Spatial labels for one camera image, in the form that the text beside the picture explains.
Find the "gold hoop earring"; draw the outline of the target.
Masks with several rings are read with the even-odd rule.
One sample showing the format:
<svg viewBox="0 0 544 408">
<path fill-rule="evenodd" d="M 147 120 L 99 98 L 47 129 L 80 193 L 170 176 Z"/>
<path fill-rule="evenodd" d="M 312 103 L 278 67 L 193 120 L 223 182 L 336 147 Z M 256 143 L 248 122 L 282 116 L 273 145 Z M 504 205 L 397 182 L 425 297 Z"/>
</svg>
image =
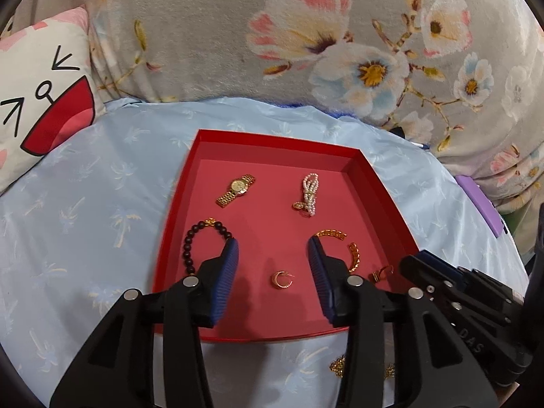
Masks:
<svg viewBox="0 0 544 408">
<path fill-rule="evenodd" d="M 293 284 L 294 275 L 287 271 L 277 271 L 271 274 L 270 283 L 273 288 L 289 289 Z"/>
</svg>

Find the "gold wrist watch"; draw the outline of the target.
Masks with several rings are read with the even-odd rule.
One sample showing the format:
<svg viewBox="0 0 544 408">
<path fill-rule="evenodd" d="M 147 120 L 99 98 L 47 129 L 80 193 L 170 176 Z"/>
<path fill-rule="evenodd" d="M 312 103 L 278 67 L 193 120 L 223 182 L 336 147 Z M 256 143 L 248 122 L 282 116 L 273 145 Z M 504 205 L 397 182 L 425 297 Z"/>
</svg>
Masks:
<svg viewBox="0 0 544 408">
<path fill-rule="evenodd" d="M 255 178 L 251 174 L 245 174 L 234 179 L 229 185 L 228 191 L 216 199 L 216 204 L 221 208 L 226 207 L 239 196 L 245 195 L 254 182 Z"/>
</svg>

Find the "purple object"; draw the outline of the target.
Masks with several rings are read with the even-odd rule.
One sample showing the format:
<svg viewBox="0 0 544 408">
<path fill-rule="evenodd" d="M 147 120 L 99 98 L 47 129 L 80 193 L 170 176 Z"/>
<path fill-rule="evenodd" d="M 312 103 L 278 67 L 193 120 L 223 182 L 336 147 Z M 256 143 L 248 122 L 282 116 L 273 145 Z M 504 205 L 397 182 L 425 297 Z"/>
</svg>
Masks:
<svg viewBox="0 0 544 408">
<path fill-rule="evenodd" d="M 478 209 L 479 214 L 481 214 L 482 218 L 487 223 L 492 234 L 496 238 L 501 237 L 504 233 L 504 220 L 482 189 L 469 176 L 457 175 L 455 176 L 455 179 L 457 184 L 469 197 L 472 204 L 475 205 L 475 208 Z"/>
</svg>

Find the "light blue palm cloth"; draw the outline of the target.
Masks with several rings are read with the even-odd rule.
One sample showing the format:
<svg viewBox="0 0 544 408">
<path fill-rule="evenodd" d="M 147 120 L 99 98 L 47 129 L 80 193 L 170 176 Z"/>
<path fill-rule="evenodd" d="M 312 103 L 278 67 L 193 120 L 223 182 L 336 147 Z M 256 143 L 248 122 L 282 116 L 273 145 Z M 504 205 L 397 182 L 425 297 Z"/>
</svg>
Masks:
<svg viewBox="0 0 544 408">
<path fill-rule="evenodd" d="M 1 344 L 41 402 L 49 402 L 120 294 L 149 284 L 178 173 L 201 129 L 359 148 L 421 248 L 527 289 L 513 239 L 495 237 L 455 179 L 418 144 L 313 107 L 117 100 L 1 199 Z"/>
</svg>

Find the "blue pen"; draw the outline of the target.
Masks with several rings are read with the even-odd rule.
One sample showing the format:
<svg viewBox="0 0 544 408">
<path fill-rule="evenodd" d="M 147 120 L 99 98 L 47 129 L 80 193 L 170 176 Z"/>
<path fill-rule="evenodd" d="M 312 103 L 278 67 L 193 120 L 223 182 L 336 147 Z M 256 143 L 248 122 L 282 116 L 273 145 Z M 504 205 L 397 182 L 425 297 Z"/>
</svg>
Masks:
<svg viewBox="0 0 544 408">
<path fill-rule="evenodd" d="M 416 143 L 416 142 L 410 142 L 410 144 L 413 144 L 414 146 L 416 146 L 417 148 L 420 148 L 422 150 L 430 150 L 430 146 L 428 144 L 421 144 L 421 143 Z"/>
</svg>

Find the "red cardboard box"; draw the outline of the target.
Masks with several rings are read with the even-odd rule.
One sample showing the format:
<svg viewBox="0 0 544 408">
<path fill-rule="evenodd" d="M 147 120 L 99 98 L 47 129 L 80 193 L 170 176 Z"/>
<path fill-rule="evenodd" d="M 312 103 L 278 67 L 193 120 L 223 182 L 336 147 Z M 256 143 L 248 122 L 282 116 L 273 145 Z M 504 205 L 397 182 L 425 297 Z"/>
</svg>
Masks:
<svg viewBox="0 0 544 408">
<path fill-rule="evenodd" d="M 224 208 L 216 199 L 234 179 L 251 174 L 248 192 Z M 379 289 L 403 293 L 409 283 L 399 261 L 417 252 L 392 197 L 356 148 L 271 135 L 201 130 L 194 139 L 171 200 L 153 280 L 155 291 L 184 276 L 188 230 L 214 218 L 239 244 L 228 306 L 207 342 L 285 341 L 331 334 L 312 280 L 306 244 L 316 232 L 325 252 Z M 271 274 L 294 275 L 289 289 L 273 288 Z"/>
</svg>

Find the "grey floral blanket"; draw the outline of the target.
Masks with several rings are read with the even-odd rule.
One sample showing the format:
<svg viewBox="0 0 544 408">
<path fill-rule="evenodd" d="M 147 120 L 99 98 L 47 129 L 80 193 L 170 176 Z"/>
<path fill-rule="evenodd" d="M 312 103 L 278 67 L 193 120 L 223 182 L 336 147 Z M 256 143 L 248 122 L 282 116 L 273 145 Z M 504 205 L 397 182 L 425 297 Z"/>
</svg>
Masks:
<svg viewBox="0 0 544 408">
<path fill-rule="evenodd" d="M 543 31 L 525 0 L 22 0 L 84 6 L 102 97 L 311 104 L 428 144 L 505 215 L 543 200 Z"/>
</svg>

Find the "cat face pillow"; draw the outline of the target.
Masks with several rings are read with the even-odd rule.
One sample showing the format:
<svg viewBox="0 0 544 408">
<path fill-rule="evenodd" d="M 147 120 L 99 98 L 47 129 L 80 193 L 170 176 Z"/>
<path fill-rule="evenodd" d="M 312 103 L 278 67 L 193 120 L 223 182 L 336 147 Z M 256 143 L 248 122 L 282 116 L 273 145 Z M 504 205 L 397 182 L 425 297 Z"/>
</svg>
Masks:
<svg viewBox="0 0 544 408">
<path fill-rule="evenodd" d="M 104 112 L 91 75 L 86 9 L 1 40 L 1 190 Z"/>
</svg>

